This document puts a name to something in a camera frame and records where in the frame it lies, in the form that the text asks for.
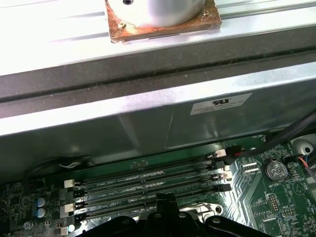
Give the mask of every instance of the black cable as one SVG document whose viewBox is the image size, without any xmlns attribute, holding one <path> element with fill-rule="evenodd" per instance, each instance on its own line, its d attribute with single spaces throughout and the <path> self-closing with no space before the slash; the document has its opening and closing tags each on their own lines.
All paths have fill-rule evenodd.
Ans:
<svg viewBox="0 0 316 237">
<path fill-rule="evenodd" d="M 58 157 L 58 158 L 51 158 L 50 160 L 46 160 L 45 162 L 36 164 L 32 166 L 31 168 L 27 169 L 23 173 L 23 180 L 22 185 L 24 187 L 24 191 L 26 193 L 29 193 L 31 190 L 30 184 L 29 184 L 29 178 L 36 174 L 37 172 L 50 168 L 51 166 L 59 165 L 61 163 L 65 162 L 76 162 L 76 161 L 83 161 L 85 159 L 90 158 L 89 156 L 77 156 L 77 157 Z"/>
<path fill-rule="evenodd" d="M 300 120 L 283 129 L 280 133 L 278 133 L 275 137 L 266 142 L 264 145 L 251 151 L 241 152 L 239 157 L 256 156 L 274 148 L 279 144 L 283 144 L 284 142 L 291 140 L 298 133 L 302 132 L 308 125 L 310 125 L 314 121 L 316 121 L 316 109 L 311 111 Z"/>
</svg>

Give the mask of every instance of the metal panel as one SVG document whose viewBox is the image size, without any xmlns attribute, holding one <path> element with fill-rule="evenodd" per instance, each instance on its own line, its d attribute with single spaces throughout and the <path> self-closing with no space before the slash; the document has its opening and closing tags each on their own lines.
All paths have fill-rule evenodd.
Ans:
<svg viewBox="0 0 316 237">
<path fill-rule="evenodd" d="M 315 68 L 309 63 L 0 119 L 1 179 L 16 179 L 47 157 L 88 154 L 103 163 L 285 126 L 314 108 Z M 193 103 L 244 93 L 253 95 L 241 107 L 190 115 Z"/>
<path fill-rule="evenodd" d="M 18 12 L 25 21 L 18 20 L 16 13 L 10 14 L 16 7 L 0 9 L 2 21 L 21 29 L 12 31 L 12 24 L 1 29 L 1 102 L 228 64 L 236 59 L 302 50 L 316 44 L 315 1 L 273 1 L 278 12 L 271 12 L 272 5 L 266 5 L 266 1 L 237 1 L 238 8 L 219 2 L 220 11 L 226 10 L 220 31 L 115 45 L 109 42 L 105 17 L 100 14 L 103 1 L 90 4 L 81 0 L 70 8 L 72 3 L 50 1 L 19 6 Z"/>
</svg>

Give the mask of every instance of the white plastic piece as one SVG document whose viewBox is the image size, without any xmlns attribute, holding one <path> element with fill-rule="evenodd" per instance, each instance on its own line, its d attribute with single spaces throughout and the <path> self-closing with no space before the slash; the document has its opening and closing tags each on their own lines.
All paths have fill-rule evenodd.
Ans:
<svg viewBox="0 0 316 237">
<path fill-rule="evenodd" d="M 231 171 L 226 171 L 223 174 L 224 179 L 232 179 L 233 178 L 233 173 Z"/>
<path fill-rule="evenodd" d="M 60 228 L 60 235 L 61 236 L 66 236 L 68 234 L 68 227 L 67 226 L 63 226 L 62 228 Z"/>
<path fill-rule="evenodd" d="M 215 154 L 216 154 L 217 158 L 218 157 L 225 157 L 226 156 L 226 151 L 225 151 L 225 149 L 221 149 L 221 150 L 216 151 Z"/>
<path fill-rule="evenodd" d="M 68 231 L 69 231 L 69 232 L 75 231 L 75 226 L 74 226 L 74 225 L 68 226 Z"/>
<path fill-rule="evenodd" d="M 257 162 L 254 162 L 254 163 L 250 163 L 250 164 L 243 164 L 242 167 L 249 167 L 249 166 L 253 166 L 253 165 L 256 165 Z"/>
<path fill-rule="evenodd" d="M 225 165 L 224 170 L 225 171 L 230 171 L 231 170 L 231 166 L 230 165 Z"/>
<path fill-rule="evenodd" d="M 259 170 L 259 168 L 245 170 L 244 173 L 250 173 Z"/>
<path fill-rule="evenodd" d="M 65 189 L 73 188 L 75 186 L 75 180 L 74 179 L 65 180 L 64 186 L 65 186 Z"/>
<path fill-rule="evenodd" d="M 74 203 L 66 204 L 64 207 L 65 207 L 65 212 L 66 213 L 75 210 L 75 204 Z"/>
</svg>

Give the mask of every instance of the wire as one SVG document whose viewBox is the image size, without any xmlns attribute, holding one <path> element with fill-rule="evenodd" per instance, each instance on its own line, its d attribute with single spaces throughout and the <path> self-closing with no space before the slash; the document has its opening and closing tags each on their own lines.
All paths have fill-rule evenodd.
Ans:
<svg viewBox="0 0 316 237">
<path fill-rule="evenodd" d="M 316 120 L 316 109 L 308 113 L 306 116 L 300 120 L 294 122 L 290 126 L 283 129 L 270 141 L 266 142 L 264 145 L 258 147 L 257 149 L 241 152 L 239 157 L 256 156 L 263 152 L 266 152 L 279 144 L 283 144 L 288 140 L 291 140 L 296 134 L 303 131 L 308 125 Z"/>
<path fill-rule="evenodd" d="M 303 157 L 298 157 L 298 159 L 303 163 L 303 165 L 305 166 L 305 169 L 307 170 L 307 172 L 310 174 L 310 176 L 315 180 L 316 182 L 316 176 L 313 173 L 313 171 L 311 170 L 311 168 L 309 168 L 308 164 L 304 161 Z"/>
<path fill-rule="evenodd" d="M 306 163 L 306 161 L 304 161 L 304 159 L 302 157 L 298 157 L 298 159 L 301 160 L 301 162 L 303 163 L 303 165 L 306 167 L 308 167 L 308 164 Z"/>
<path fill-rule="evenodd" d="M 24 187 L 24 191 L 26 193 L 28 193 L 31 189 L 30 184 L 29 184 L 29 178 L 36 174 L 37 172 L 43 170 L 43 169 L 47 169 L 50 168 L 51 166 L 54 165 L 60 165 L 61 163 L 68 161 L 68 162 L 83 162 L 85 159 L 90 158 L 89 156 L 77 156 L 77 157 L 58 157 L 58 158 L 52 158 L 50 160 L 47 160 L 45 162 L 42 162 L 40 164 L 36 164 L 34 166 L 32 166 L 31 168 L 27 169 L 24 171 L 23 174 L 23 179 L 22 179 L 22 184 Z"/>
<path fill-rule="evenodd" d="M 307 161 L 309 167 L 312 167 L 314 164 L 316 164 L 316 149 L 314 149 L 311 153 L 308 154 Z"/>
</svg>

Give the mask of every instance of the white connector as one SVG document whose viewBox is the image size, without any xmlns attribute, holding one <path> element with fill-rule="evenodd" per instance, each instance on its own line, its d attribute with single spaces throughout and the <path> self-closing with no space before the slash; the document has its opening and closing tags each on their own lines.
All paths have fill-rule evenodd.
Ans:
<svg viewBox="0 0 316 237">
<path fill-rule="evenodd" d="M 64 181 L 64 187 L 65 189 L 67 188 L 73 188 L 75 186 L 75 180 L 74 179 L 69 179 Z"/>
</svg>

